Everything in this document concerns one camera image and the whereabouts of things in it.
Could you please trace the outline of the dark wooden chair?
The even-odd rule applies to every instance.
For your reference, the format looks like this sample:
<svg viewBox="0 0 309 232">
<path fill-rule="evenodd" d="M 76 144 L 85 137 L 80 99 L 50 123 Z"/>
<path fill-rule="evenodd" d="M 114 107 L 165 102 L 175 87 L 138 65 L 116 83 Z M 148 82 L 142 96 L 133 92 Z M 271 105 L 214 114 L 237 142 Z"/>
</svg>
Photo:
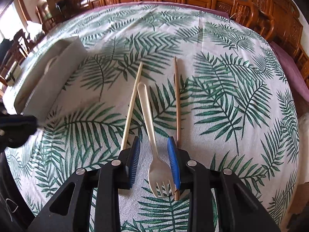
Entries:
<svg viewBox="0 0 309 232">
<path fill-rule="evenodd" d="M 21 64 L 35 46 L 35 43 L 30 39 L 30 35 L 26 37 L 22 29 L 14 35 L 11 43 L 12 45 L 5 51 L 1 61 L 1 83 L 4 86 L 8 86 L 5 77 L 8 75 L 14 62 Z"/>
</svg>

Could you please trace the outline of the palm leaf tablecloth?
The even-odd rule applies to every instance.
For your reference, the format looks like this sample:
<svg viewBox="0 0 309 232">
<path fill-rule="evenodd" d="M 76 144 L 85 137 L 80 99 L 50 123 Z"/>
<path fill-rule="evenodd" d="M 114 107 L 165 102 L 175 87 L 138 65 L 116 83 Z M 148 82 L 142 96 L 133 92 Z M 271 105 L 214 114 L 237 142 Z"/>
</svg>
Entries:
<svg viewBox="0 0 309 232">
<path fill-rule="evenodd" d="M 230 168 L 280 225 L 296 184 L 299 131 L 285 72 L 270 44 L 226 16 L 188 7 L 133 4 L 96 9 L 48 35 L 21 64 L 4 94 L 39 78 L 36 68 L 74 48 L 40 99 L 59 85 L 43 127 L 20 148 L 5 151 L 31 215 L 37 215 L 77 169 L 93 170 L 121 150 L 136 75 L 147 87 L 159 155 L 177 135 L 181 148 L 213 170 Z"/>
</svg>

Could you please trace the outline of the carved wooden chair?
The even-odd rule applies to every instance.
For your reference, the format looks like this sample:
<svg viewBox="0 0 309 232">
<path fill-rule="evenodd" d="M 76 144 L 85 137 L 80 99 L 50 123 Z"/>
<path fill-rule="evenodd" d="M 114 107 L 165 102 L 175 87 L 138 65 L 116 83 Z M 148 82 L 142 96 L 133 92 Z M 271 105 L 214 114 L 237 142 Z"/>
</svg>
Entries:
<svg viewBox="0 0 309 232">
<path fill-rule="evenodd" d="M 303 25 L 292 0 L 234 0 L 232 18 L 280 46 L 308 85 L 308 55 L 301 46 Z"/>
</svg>

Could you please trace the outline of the grey metal utensil tray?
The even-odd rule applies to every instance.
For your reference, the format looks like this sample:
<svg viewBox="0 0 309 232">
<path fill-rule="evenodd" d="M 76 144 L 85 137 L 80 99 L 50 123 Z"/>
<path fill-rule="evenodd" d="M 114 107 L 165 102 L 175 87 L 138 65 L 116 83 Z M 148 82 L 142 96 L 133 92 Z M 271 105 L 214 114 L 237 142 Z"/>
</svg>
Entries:
<svg viewBox="0 0 309 232">
<path fill-rule="evenodd" d="M 44 74 L 47 62 L 56 55 L 57 60 Z M 57 41 L 23 80 L 14 100 L 16 112 L 45 120 L 65 83 L 86 57 L 86 48 L 78 36 Z"/>
</svg>

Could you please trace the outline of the white ceramic soup spoon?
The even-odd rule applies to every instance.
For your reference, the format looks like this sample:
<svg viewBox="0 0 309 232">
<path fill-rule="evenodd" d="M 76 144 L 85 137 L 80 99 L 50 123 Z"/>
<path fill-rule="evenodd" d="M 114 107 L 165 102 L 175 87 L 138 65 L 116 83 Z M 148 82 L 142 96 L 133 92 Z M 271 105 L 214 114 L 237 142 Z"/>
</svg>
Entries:
<svg viewBox="0 0 309 232">
<path fill-rule="evenodd" d="M 57 60 L 58 56 L 56 55 L 55 57 L 51 58 L 47 64 L 46 64 L 46 67 L 45 67 L 45 71 L 44 71 L 44 74 L 47 74 L 48 70 L 50 69 L 50 67 L 52 66 L 52 64 Z"/>
</svg>

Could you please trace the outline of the brown wooden chopstick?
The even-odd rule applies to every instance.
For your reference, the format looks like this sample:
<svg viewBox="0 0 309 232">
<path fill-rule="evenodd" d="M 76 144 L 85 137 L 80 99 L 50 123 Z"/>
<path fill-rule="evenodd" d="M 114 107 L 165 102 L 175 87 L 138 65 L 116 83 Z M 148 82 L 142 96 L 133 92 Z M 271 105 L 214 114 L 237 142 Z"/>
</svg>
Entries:
<svg viewBox="0 0 309 232">
<path fill-rule="evenodd" d="M 180 105 L 179 73 L 178 73 L 176 57 L 174 57 L 174 84 L 175 84 L 175 99 L 177 108 L 177 147 L 179 147 L 181 145 L 181 105 Z"/>
</svg>

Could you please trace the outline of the light bamboo chopstick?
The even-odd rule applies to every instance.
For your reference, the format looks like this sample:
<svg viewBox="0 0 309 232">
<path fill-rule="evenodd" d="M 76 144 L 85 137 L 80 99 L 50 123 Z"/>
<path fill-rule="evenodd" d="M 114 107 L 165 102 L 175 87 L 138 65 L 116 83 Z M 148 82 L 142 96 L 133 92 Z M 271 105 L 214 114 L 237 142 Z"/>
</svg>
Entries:
<svg viewBox="0 0 309 232">
<path fill-rule="evenodd" d="M 129 103 L 129 108 L 128 108 L 128 112 L 127 112 L 126 123 L 125 123 L 125 127 L 124 127 L 122 141 L 121 141 L 121 150 L 126 149 L 127 139 L 128 139 L 128 134 L 129 134 L 129 128 L 130 128 L 130 123 L 131 123 L 131 119 L 132 119 L 132 113 L 133 113 L 135 99 L 136 99 L 136 94 L 137 94 L 137 85 L 138 85 L 138 83 L 140 81 L 142 69 L 143 69 L 143 63 L 141 62 L 140 65 L 139 65 L 139 68 L 138 68 L 138 72 L 137 72 L 137 75 L 136 75 L 136 78 L 135 78 L 135 82 L 134 82 L 134 87 L 133 87 L 133 90 L 132 90 L 132 95 L 131 95 L 131 98 L 130 98 L 130 103 Z"/>
</svg>

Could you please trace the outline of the cream plastic fork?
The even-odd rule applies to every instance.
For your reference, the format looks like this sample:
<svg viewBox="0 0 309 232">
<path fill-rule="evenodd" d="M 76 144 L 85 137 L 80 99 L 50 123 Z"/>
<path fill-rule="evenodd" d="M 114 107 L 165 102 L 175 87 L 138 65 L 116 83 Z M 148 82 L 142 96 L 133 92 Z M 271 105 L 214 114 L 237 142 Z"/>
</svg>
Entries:
<svg viewBox="0 0 309 232">
<path fill-rule="evenodd" d="M 146 85 L 143 82 L 139 82 L 137 85 L 137 91 L 152 152 L 152 162 L 150 163 L 148 170 L 149 186 L 154 196 L 157 198 L 164 197 L 163 189 L 165 189 L 167 196 L 170 195 L 169 190 L 171 190 L 171 194 L 173 195 L 175 192 L 175 184 L 173 182 L 171 169 L 169 165 L 161 159 L 157 149 L 154 124 Z"/>
</svg>

